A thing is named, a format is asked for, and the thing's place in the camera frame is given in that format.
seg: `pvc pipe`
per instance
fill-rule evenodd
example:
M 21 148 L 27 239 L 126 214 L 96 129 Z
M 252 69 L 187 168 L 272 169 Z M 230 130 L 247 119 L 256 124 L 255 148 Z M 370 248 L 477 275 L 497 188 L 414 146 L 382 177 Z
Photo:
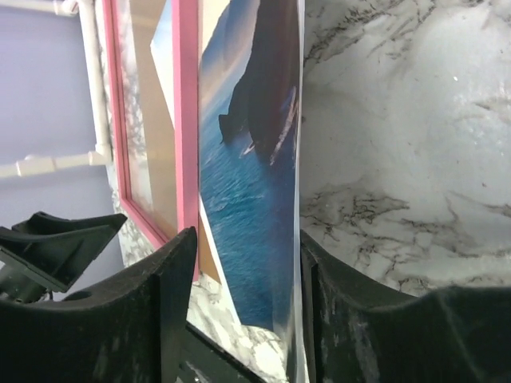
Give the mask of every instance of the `pvc pipe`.
M 112 162 L 112 146 L 105 106 L 105 88 L 103 72 L 99 58 L 99 41 L 97 39 L 96 15 L 93 0 L 78 0 L 80 10 L 81 34 L 85 48 L 87 75 L 89 76 L 90 100 L 93 106 L 94 129 L 96 130 L 96 152 L 109 163 Z
M 88 152 L 75 156 L 62 157 L 39 157 L 27 156 L 24 160 L 20 160 L 10 165 L 0 165 L 0 179 L 9 177 L 28 177 L 37 174 L 53 173 L 66 168 L 74 168 L 76 166 L 97 166 L 106 165 L 108 159 L 97 152 Z
M 53 2 L 44 0 L 0 0 L 0 6 L 53 12 L 61 16 L 73 16 L 79 11 L 94 129 L 96 131 L 95 152 L 62 157 L 27 156 L 24 160 L 17 161 L 14 164 L 0 165 L 0 179 L 13 176 L 34 176 L 76 166 L 111 164 L 112 147 L 106 116 L 103 74 L 99 57 L 100 50 L 93 0 L 64 0 L 63 2 L 57 2 L 56 0 Z
M 0 0 L 0 6 L 9 6 L 22 10 L 39 10 L 41 12 L 50 12 L 59 16 L 72 17 L 78 12 L 76 0 L 64 0 L 52 2 L 45 0 Z

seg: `blue water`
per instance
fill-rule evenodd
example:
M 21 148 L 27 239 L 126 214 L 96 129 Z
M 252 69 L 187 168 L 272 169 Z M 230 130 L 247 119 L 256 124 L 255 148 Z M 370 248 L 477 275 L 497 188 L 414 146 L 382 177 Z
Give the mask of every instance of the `blue water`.
M 296 127 L 272 166 L 244 155 L 250 135 L 226 145 L 218 125 L 231 95 L 200 125 L 200 192 L 241 322 L 273 330 L 291 308 Z

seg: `framed picture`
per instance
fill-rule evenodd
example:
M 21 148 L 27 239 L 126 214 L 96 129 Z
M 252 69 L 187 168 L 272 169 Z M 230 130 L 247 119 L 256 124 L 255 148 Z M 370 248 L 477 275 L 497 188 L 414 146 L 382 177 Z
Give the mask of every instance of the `framed picture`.
M 159 247 L 199 228 L 197 1 L 103 7 L 121 206 Z

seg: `white marble wall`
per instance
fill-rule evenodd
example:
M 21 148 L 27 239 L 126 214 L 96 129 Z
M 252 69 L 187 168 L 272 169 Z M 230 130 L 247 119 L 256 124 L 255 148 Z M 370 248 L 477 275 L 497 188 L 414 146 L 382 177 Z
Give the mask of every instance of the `white marble wall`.
M 303 228 L 407 293 L 511 283 L 511 2 L 306 3 Z

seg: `glass pane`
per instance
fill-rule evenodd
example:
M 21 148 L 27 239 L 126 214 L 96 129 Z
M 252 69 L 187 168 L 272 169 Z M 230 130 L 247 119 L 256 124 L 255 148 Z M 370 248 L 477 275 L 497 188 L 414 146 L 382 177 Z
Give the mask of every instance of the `glass pane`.
M 171 17 L 170 1 L 117 0 L 132 200 L 168 236 L 177 228 Z

